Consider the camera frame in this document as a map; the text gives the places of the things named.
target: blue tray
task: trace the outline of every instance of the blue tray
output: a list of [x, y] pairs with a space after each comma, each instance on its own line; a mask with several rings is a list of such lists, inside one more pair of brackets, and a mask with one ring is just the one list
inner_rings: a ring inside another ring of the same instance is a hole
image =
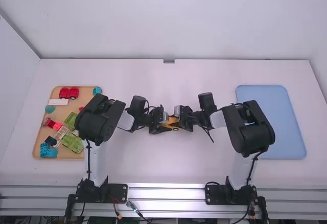
[[240, 103], [256, 100], [273, 127], [276, 141], [262, 159], [303, 159], [307, 155], [301, 131], [286, 88], [280, 85], [240, 85]]

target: teal block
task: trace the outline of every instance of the teal block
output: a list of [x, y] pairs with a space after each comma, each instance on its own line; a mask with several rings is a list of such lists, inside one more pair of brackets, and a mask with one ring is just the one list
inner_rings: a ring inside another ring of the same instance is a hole
[[56, 107], [54, 105], [46, 105], [45, 106], [45, 112], [50, 114], [55, 111]]
[[51, 149], [47, 143], [41, 143], [40, 145], [40, 158], [56, 158], [58, 155], [57, 149]]
[[100, 87], [95, 87], [93, 89], [93, 95], [101, 94], [101, 93], [102, 93], [102, 89]]

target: metal rail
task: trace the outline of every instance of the metal rail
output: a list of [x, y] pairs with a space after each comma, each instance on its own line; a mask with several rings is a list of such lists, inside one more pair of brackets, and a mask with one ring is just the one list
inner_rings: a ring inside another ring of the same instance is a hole
[[[203, 185], [129, 184], [128, 198], [144, 217], [240, 218], [245, 206], [208, 206]], [[64, 215], [67, 196], [75, 186], [0, 186], [0, 215]], [[327, 189], [264, 189], [271, 219], [327, 220]], [[80, 215], [83, 204], [75, 204]], [[125, 205], [117, 205], [124, 217], [137, 217]], [[112, 204], [86, 204], [85, 216], [115, 216]]]

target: white wall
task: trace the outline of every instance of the white wall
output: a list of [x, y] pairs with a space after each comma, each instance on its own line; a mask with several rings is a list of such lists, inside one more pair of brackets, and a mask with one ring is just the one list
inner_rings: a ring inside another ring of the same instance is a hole
[[0, 15], [0, 160], [40, 59]]
[[44, 58], [310, 59], [327, 98], [327, 0], [0, 0]]

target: black mounting bracket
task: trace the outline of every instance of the black mounting bracket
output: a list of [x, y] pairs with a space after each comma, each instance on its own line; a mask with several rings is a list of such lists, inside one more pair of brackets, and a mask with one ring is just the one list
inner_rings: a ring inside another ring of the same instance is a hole
[[76, 203], [124, 204], [127, 201], [128, 185], [108, 183], [108, 177], [100, 186], [94, 186], [90, 180], [81, 180], [75, 194]]
[[248, 205], [251, 201], [258, 202], [255, 186], [248, 185], [234, 190], [229, 184], [206, 185], [204, 191], [207, 205]]

